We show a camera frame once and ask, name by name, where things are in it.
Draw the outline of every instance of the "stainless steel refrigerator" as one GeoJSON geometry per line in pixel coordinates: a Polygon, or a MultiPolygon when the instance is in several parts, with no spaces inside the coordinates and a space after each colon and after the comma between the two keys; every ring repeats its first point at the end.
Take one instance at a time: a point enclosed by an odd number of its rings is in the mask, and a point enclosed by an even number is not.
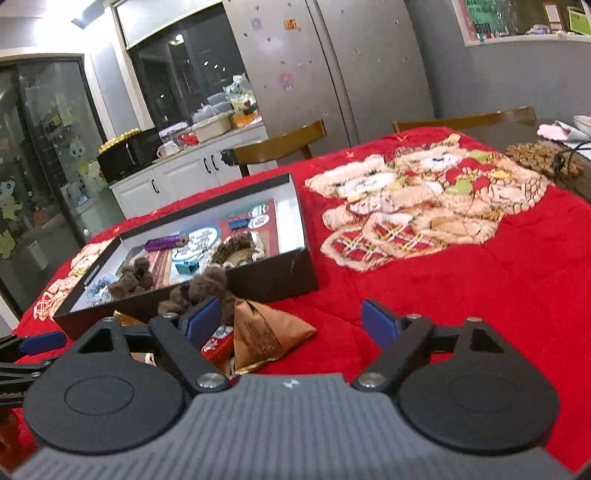
{"type": "Polygon", "coordinates": [[[323,119],[315,155],[433,117],[404,0],[223,0],[269,136],[323,119]]]}

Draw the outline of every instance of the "blue gripper pad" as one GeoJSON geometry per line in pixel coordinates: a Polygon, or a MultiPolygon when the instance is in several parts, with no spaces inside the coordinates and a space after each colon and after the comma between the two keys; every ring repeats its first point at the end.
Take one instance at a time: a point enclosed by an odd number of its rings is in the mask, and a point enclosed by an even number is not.
{"type": "Polygon", "coordinates": [[[68,337],[64,332],[51,332],[23,340],[19,347],[23,355],[39,355],[66,346],[68,337]]]}
{"type": "Polygon", "coordinates": [[[209,297],[183,315],[178,327],[191,345],[201,350],[220,326],[221,316],[222,304],[216,297],[209,297]]]}
{"type": "Polygon", "coordinates": [[[404,319],[373,300],[364,300],[361,324],[378,347],[383,349],[400,335],[404,319]]]}

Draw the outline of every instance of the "brown pom-pom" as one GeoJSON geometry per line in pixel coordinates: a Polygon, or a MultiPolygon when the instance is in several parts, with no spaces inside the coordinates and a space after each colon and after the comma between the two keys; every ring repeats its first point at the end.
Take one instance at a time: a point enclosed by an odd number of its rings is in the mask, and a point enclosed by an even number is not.
{"type": "Polygon", "coordinates": [[[220,325],[234,326],[234,305],[236,304],[236,297],[230,292],[226,292],[226,296],[222,300],[222,316],[220,317],[220,325]]]}
{"type": "Polygon", "coordinates": [[[173,301],[181,306],[188,307],[189,302],[181,292],[181,287],[176,287],[170,292],[170,301],[173,301]]]}
{"type": "Polygon", "coordinates": [[[226,271],[220,267],[207,267],[203,270],[203,276],[211,278],[219,283],[222,288],[228,287],[228,278],[226,276],[226,271]]]}
{"type": "Polygon", "coordinates": [[[178,303],[169,300],[161,301],[158,305],[159,315],[162,315],[163,313],[178,313],[179,315],[182,315],[186,311],[187,309],[182,308],[178,303]]]}
{"type": "Polygon", "coordinates": [[[144,275],[139,279],[139,286],[146,290],[151,289],[154,286],[154,276],[146,270],[144,275]]]}
{"type": "Polygon", "coordinates": [[[139,281],[133,275],[124,275],[119,280],[125,293],[133,292],[139,286],[139,281]]]}
{"type": "Polygon", "coordinates": [[[139,285],[135,288],[134,291],[130,291],[129,295],[130,296],[134,296],[134,295],[141,295],[142,293],[146,292],[146,289],[143,287],[140,287],[139,285]]]}
{"type": "Polygon", "coordinates": [[[189,300],[196,305],[205,300],[209,295],[213,295],[220,300],[225,297],[226,289],[215,280],[203,275],[195,275],[189,284],[189,300]]]}
{"type": "Polygon", "coordinates": [[[138,257],[134,261],[134,267],[137,274],[146,273],[150,270],[150,261],[145,257],[138,257]]]}
{"type": "Polygon", "coordinates": [[[135,268],[131,265],[123,265],[123,267],[121,267],[121,277],[124,277],[126,275],[133,275],[134,272],[135,268]]]}
{"type": "Polygon", "coordinates": [[[121,285],[120,281],[116,281],[107,287],[109,289],[109,293],[111,297],[115,300],[122,300],[125,298],[125,291],[123,290],[123,286],[121,285]]]}

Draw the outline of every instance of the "black cable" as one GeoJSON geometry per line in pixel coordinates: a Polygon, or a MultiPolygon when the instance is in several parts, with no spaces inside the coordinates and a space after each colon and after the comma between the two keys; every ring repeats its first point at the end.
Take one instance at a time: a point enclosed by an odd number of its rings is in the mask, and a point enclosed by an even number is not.
{"type": "Polygon", "coordinates": [[[581,197],[584,197],[584,194],[579,190],[579,188],[577,188],[576,185],[571,184],[569,181],[567,181],[566,178],[567,177],[570,178],[570,163],[571,163],[571,160],[573,159],[574,154],[578,153],[581,150],[591,150],[591,146],[586,147],[586,148],[582,148],[584,145],[587,145],[587,144],[591,145],[591,140],[584,140],[574,148],[568,148],[566,150],[563,150],[562,152],[558,152],[554,156],[554,161],[552,162],[552,169],[554,170],[556,177],[564,183],[565,187],[574,190],[577,194],[581,195],[581,197]],[[569,155],[568,159],[565,160],[564,156],[569,153],[570,153],[570,155],[569,155]],[[566,175],[564,175],[562,173],[562,169],[565,166],[566,166],[566,175]]]}

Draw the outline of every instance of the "paper wrapped package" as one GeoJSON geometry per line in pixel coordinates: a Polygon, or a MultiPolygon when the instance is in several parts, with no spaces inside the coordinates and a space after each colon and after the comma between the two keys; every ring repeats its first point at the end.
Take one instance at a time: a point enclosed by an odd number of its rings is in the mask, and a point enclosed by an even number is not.
{"type": "Polygon", "coordinates": [[[244,374],[277,360],[315,333],[312,325],[289,313],[236,299],[235,372],[244,374]]]}

